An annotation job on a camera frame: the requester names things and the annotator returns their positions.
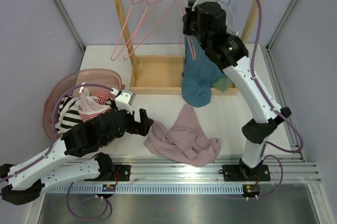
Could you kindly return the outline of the red white striped tank top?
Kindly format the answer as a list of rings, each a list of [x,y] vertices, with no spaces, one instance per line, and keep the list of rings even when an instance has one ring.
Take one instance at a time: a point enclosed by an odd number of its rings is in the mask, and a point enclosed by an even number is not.
[[[112,99],[108,90],[100,89],[93,93],[84,88],[77,100],[77,108],[82,122],[87,122],[112,109]]]

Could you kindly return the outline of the dusty pink tank top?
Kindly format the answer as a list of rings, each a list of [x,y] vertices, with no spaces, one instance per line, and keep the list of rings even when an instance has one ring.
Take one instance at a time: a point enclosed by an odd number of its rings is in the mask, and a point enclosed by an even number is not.
[[[155,121],[144,142],[150,153],[179,163],[204,166],[221,150],[218,138],[207,138],[192,106],[185,104],[170,129]]]

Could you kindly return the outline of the black white striped tank top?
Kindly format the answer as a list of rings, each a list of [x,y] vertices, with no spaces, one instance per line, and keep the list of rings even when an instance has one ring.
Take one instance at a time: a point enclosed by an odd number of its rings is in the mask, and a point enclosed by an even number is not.
[[[69,131],[72,127],[82,123],[82,119],[78,112],[79,97],[65,96],[58,107],[58,122],[55,129],[58,134]]]

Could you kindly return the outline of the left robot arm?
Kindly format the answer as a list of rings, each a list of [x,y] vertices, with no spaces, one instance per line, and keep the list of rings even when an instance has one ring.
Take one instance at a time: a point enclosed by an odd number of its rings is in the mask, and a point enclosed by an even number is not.
[[[115,167],[108,154],[98,152],[125,133],[146,136],[154,123],[145,109],[140,121],[133,113],[109,110],[62,134],[50,150],[19,164],[3,164],[1,198],[13,205],[37,199],[56,186],[79,181],[107,181],[116,178]]]

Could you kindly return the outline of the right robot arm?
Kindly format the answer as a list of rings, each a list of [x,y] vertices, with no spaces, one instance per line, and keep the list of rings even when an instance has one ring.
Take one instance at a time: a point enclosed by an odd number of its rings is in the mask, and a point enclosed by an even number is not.
[[[246,144],[236,172],[251,180],[262,165],[265,142],[291,110],[273,102],[265,87],[256,83],[249,51],[238,36],[227,33],[226,12],[217,2],[191,2],[185,11],[183,34],[195,37],[209,60],[234,81],[251,110],[253,118],[242,127]]]

